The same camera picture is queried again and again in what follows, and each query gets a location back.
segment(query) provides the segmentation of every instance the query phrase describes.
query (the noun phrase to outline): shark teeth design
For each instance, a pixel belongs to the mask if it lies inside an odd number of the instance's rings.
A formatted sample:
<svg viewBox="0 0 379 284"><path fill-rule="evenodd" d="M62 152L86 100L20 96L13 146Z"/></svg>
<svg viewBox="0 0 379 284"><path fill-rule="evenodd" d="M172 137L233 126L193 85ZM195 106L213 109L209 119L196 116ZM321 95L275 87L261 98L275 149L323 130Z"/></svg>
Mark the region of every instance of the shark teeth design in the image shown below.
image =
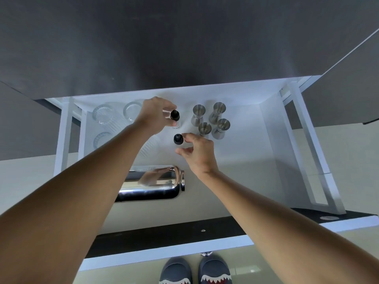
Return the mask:
<svg viewBox="0 0 379 284"><path fill-rule="evenodd" d="M232 277L228 274L222 274L221 276L219 277L211 277L211 276L208 276L208 275L203 275L201 277L201 281L203 280L206 280L207 282L209 283L217 283L217 282L221 282L222 280L231 280Z"/></svg>
<svg viewBox="0 0 379 284"><path fill-rule="evenodd" d="M176 282L172 282L169 280L162 280L162 281L159 281L159 284L191 284L191 281L188 278L184 278Z"/></svg>

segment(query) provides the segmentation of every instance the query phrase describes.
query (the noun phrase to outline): silver metal container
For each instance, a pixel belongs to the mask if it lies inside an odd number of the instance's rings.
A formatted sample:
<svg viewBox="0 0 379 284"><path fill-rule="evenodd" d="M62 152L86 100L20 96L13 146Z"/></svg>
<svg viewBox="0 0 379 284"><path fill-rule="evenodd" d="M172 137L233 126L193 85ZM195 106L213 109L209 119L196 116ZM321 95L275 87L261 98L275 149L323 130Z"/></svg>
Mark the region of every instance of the silver metal container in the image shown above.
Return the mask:
<svg viewBox="0 0 379 284"><path fill-rule="evenodd" d="M133 166L116 202L174 198L184 189L184 171L176 166Z"/></svg>
<svg viewBox="0 0 379 284"><path fill-rule="evenodd" d="M218 120L221 118L221 115L226 111L226 105L223 103L215 103L213 105L213 112L209 116L209 122L211 124L217 124Z"/></svg>
<svg viewBox="0 0 379 284"><path fill-rule="evenodd" d="M199 125L199 134L205 138L208 138L208 134L212 131L212 127L209 123L202 123Z"/></svg>
<svg viewBox="0 0 379 284"><path fill-rule="evenodd" d="M216 128L212 131L212 136L215 139L223 139L225 136L225 131L230 128L230 122L227 119L220 119L217 122Z"/></svg>
<svg viewBox="0 0 379 284"><path fill-rule="evenodd" d="M199 126L203 123L203 115L205 114L205 107L203 105L195 105L192 109L193 116L191 123L193 126Z"/></svg>

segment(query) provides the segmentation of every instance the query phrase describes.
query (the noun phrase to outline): open drawer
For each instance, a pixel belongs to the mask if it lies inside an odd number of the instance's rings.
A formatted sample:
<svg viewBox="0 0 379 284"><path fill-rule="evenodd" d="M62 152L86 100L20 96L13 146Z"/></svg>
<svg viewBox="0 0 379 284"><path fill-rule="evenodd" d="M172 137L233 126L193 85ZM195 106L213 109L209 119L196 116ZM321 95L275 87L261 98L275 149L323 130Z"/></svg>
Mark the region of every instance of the open drawer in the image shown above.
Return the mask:
<svg viewBox="0 0 379 284"><path fill-rule="evenodd" d="M170 231L172 232L170 230L173 229L172 225L180 226L188 223L191 227L190 223L199 223L199 221L205 220L212 221L212 219L217 223L219 221L217 219L228 218L230 214L212 192L190 171L185 160L174 152L178 146L173 142L173 137L177 133L198 133L198 128L191 124L194 105L201 104L206 107L204 121L207 121L213 111L214 103L221 101L227 107L222 117L230 121L230 129L226 131L225 137L221 140L214 140L212 136L209 137L215 142L215 155L220 170L242 185L287 207L297 209L300 212L315 211L315 213L321 213L321 216L334 214L336 219L330 220L338 220L341 217L338 215L346 215L346 211L301 96L301 91L309 86L311 80L311 77L273 79L55 99L54 101L62 103L55 173L59 173L66 166L71 117L77 107L82 110L80 114L82 124L79 143L79 158L82 158L94 150L93 140L103 131L103 128L92 118L92 111L95 107L105 103L110 104L118 110L120 115L123 115L122 109L127 103L132 101L141 102L153 96L160 96L178 106L177 110L181 115L181 127L179 129L164 128L162 132L155 136L158 141L156 142L154 154L149 157L137 156L133 165L149 166L170 163L179 167L185 171L185 192L182 192L181 195L174 199L115 203L100 232L103 234L99 236L102 240L98 240L98 243L102 243L100 251L106 251L107 245L112 245L111 239L115 239L117 235L120 236L128 231L127 238L123 238L122 242L136 241L136 239L141 239L141 233L147 233L145 237L150 238L151 242L154 243L155 237L151 234L154 229L159 231L160 234L165 234L164 230L158 229L159 227L167 227L167 235ZM295 103L318 168L327 205L315 203L283 103L289 95ZM190 144L183 143L181 146L188 147ZM226 230L229 229L227 225L232 230L234 227L235 233L239 231L235 223L227 224L221 221L219 225L222 225L222 229ZM188 242L197 243L198 240L202 239L201 236L198 237L195 234L192 235L191 239L191 237L184 236L186 231L182 231L182 233L183 238L187 239L185 240L187 244ZM223 233L218 233L218 235L220 237L217 235L211 237L213 238L212 241L219 241L216 245L217 247L215 247L214 242L212 244L207 242L210 248L206 250L236 247L245 243L240 239L233 240L235 235L226 235L224 238ZM226 238L228 239L226 242L220 241L220 239L225 240ZM252 244L251 240L246 242L245 245L248 244ZM167 248L167 244L164 241L157 243L156 246L148 246L149 250L162 247ZM158 250L150 251L150 253L147 252L146 247L134 247L131 249L132 251L115 250L113 246L113 250L107 250L108 252L104 252L105 254L91 254L90 251L90 258L85 259L85 261L96 263L94 258L111 254L133 253L135 260L130 260L131 254L129 254L127 257L129 260L125 260L125 258L124 260L116 261L117 264L115 265L120 265L130 263L130 261L138 262L183 255L187 251L173 247L167 254L166 250L165 253ZM114 253L114 251L121 251L121 254ZM83 262L81 269L104 267L102 266L103 264L91 265L86 266Z"/></svg>

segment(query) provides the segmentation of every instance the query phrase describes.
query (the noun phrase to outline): finger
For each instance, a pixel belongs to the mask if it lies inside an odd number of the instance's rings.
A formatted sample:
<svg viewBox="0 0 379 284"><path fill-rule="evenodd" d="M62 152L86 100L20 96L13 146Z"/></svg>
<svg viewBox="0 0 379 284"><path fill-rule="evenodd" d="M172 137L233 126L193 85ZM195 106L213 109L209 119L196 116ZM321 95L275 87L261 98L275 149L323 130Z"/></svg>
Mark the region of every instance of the finger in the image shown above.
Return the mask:
<svg viewBox="0 0 379 284"><path fill-rule="evenodd" d="M201 138L201 136L193 134L193 133L183 133L182 136L186 142L192 142L192 143L197 142Z"/></svg>
<svg viewBox="0 0 379 284"><path fill-rule="evenodd" d="M157 97L157 99L159 99L159 101L161 102L162 104L162 108L164 110L168 110L169 112L176 109L177 106L174 105L172 102L170 102L169 100L166 100L165 98L160 98L160 97Z"/></svg>
<svg viewBox="0 0 379 284"><path fill-rule="evenodd" d="M165 119L166 120L166 126L176 126L176 121L172 119Z"/></svg>
<svg viewBox="0 0 379 284"><path fill-rule="evenodd" d="M181 155L184 158L187 158L192 152L193 152L193 147L175 149L175 153Z"/></svg>

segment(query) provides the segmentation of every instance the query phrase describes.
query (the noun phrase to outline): slipper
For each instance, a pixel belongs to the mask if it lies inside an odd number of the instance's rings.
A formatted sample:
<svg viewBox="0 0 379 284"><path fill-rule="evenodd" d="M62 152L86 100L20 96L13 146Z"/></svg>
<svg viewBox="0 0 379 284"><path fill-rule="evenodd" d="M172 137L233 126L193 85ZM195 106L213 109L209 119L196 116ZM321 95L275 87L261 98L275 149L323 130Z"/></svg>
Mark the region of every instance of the slipper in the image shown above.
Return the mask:
<svg viewBox="0 0 379 284"><path fill-rule="evenodd" d="M173 257L164 265L159 284L192 284L189 264L181 257Z"/></svg>
<svg viewBox="0 0 379 284"><path fill-rule="evenodd" d="M224 259L214 254L205 256L199 265L199 284L232 284Z"/></svg>

